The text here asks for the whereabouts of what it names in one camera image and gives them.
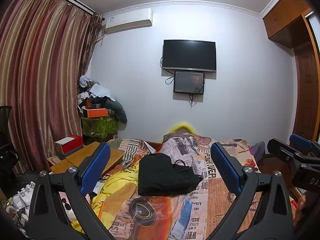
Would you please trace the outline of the right hand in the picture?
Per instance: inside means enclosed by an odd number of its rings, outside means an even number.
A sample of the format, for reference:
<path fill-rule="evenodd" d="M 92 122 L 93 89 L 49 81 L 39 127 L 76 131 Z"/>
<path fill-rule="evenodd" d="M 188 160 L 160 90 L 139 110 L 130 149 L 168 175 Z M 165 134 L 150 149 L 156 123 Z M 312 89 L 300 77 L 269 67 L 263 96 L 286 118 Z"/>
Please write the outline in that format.
<path fill-rule="evenodd" d="M 293 220 L 293 226 L 296 226 L 299 221 L 304 217 L 310 206 L 313 204 L 313 193 L 306 191 L 300 196 L 297 202 L 297 208 L 295 212 L 295 218 Z"/>

